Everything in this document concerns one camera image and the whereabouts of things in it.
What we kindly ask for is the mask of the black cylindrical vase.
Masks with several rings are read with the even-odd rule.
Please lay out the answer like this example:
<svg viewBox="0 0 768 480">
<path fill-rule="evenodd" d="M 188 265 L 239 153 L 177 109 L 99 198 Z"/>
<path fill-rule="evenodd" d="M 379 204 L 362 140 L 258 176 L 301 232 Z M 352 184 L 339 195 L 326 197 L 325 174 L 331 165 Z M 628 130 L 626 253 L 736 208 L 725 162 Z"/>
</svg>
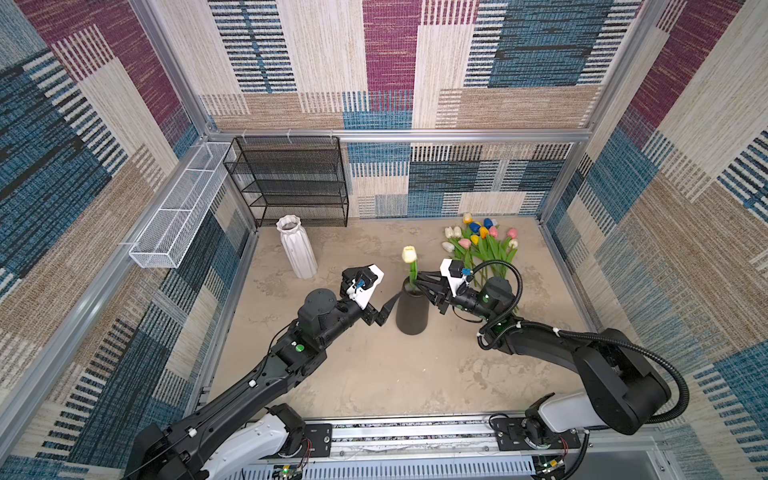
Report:
<svg viewBox="0 0 768 480">
<path fill-rule="evenodd" d="M 429 307 L 426 296 L 405 279 L 396 304 L 397 328 L 406 335 L 421 334 L 428 325 Z"/>
</svg>

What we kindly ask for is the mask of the cream white tulip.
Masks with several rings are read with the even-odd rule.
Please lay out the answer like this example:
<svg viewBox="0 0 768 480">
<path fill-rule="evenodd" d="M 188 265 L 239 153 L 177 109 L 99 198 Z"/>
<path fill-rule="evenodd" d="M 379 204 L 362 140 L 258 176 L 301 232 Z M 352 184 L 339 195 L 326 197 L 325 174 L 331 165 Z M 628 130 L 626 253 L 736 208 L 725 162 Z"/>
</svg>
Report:
<svg viewBox="0 0 768 480">
<path fill-rule="evenodd" d="M 420 290 L 416 284 L 418 280 L 418 255 L 414 246 L 405 246 L 402 250 L 402 259 L 409 268 L 409 273 L 404 282 L 404 290 L 413 295 L 419 295 Z"/>
</svg>

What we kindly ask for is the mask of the orange yellow tulip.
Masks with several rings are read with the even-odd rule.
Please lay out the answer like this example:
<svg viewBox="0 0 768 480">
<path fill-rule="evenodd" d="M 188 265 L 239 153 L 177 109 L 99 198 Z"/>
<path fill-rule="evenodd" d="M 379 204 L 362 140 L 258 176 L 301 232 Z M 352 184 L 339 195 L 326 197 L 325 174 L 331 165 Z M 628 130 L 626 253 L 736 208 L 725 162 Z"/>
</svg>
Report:
<svg viewBox="0 0 768 480">
<path fill-rule="evenodd" d="M 491 261 L 498 259 L 498 242 L 495 237 L 490 234 L 490 231 L 486 227 L 481 227 L 479 230 L 480 240 L 477 244 L 480 257 L 483 261 Z"/>
</svg>

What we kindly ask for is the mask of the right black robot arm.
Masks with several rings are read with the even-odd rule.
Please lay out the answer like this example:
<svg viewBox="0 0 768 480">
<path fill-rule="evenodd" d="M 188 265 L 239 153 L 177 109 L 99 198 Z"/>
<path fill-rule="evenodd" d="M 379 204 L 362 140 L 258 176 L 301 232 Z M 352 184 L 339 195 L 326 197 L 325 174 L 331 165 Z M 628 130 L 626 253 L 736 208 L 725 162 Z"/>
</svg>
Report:
<svg viewBox="0 0 768 480">
<path fill-rule="evenodd" d="M 477 317 L 481 349 L 537 358 L 581 379 L 582 390 L 548 394 L 526 410 L 521 429 L 532 448 L 543 449 L 559 434 L 582 428 L 632 435 L 646 424 L 676 419 L 687 409 L 690 390 L 679 371 L 621 331 L 572 332 L 526 320 L 515 312 L 520 286 L 493 277 L 475 290 L 471 278 L 467 271 L 424 272 L 414 285 L 440 311 L 458 307 Z"/>
</svg>

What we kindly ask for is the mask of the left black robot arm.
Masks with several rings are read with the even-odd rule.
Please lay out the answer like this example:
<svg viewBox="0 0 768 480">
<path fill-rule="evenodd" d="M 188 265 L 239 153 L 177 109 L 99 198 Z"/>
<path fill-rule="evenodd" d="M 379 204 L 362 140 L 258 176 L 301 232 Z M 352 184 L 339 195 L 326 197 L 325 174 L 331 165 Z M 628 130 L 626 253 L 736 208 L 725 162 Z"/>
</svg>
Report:
<svg viewBox="0 0 768 480">
<path fill-rule="evenodd" d="M 182 420 L 164 429 L 152 424 L 135 437 L 125 478 L 225 479 L 259 457 L 296 451 L 303 422 L 273 401 L 310 376 L 356 321 L 383 325 L 396 302 L 376 310 L 328 289 L 310 292 L 297 319 L 241 380 Z"/>
</svg>

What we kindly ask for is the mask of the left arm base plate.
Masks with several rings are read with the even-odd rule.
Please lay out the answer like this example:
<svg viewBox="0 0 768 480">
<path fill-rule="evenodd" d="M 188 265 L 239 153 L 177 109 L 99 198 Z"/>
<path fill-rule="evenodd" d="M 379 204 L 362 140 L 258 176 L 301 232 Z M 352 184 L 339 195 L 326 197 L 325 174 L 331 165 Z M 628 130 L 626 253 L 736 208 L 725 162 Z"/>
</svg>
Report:
<svg viewBox="0 0 768 480">
<path fill-rule="evenodd" d="M 289 434 L 286 444 L 268 459 L 301 459 L 309 453 L 311 459 L 330 456 L 333 426 L 331 423 L 307 423 Z"/>
</svg>

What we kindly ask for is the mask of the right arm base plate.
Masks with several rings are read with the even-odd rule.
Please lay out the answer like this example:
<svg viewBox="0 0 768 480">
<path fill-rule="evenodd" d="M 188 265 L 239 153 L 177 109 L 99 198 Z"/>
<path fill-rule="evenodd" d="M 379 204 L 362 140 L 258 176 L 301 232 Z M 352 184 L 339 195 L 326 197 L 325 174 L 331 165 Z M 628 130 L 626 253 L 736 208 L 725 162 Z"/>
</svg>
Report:
<svg viewBox="0 0 768 480">
<path fill-rule="evenodd" d="M 582 445 L 581 438 L 575 431 L 554 433 L 535 419 L 492 415 L 488 423 L 501 451 L 571 451 L 578 450 Z"/>
</svg>

